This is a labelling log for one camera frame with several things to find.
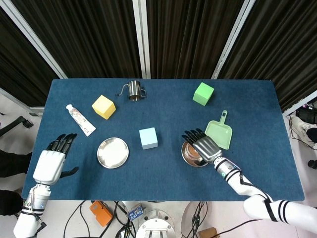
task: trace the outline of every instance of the yellow block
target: yellow block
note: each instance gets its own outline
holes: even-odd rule
[[[105,96],[101,95],[92,105],[95,112],[102,116],[104,119],[109,119],[109,117],[114,113],[115,106],[113,101],[109,100]]]

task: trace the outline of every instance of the cup handle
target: cup handle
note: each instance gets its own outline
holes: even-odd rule
[[[147,92],[145,91],[144,88],[141,88],[141,92],[144,92],[144,95],[141,94],[141,98],[146,98],[147,97]]]

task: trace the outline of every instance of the curtain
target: curtain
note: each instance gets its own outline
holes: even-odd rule
[[[152,78],[211,78],[243,0],[147,0]]]
[[[282,110],[317,90],[317,1],[256,1],[219,78],[272,80]]]
[[[131,0],[13,0],[69,78],[141,78]]]
[[[0,87],[28,106],[44,106],[57,75],[0,8]]]

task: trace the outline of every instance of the toy dustpan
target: toy dustpan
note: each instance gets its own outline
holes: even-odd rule
[[[220,121],[212,120],[208,123],[205,134],[208,135],[222,149],[228,150],[230,146],[232,129],[224,122],[227,117],[227,111],[223,110]]]

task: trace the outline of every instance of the stainless steel cup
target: stainless steel cup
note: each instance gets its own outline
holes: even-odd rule
[[[145,91],[144,88],[141,87],[141,83],[139,81],[136,81],[136,80],[132,80],[128,84],[124,84],[122,89],[121,89],[121,93],[116,94],[116,96],[120,96],[122,94],[125,86],[128,86],[128,88],[129,88],[128,98],[130,101],[139,101],[142,98],[147,97],[147,92]]]

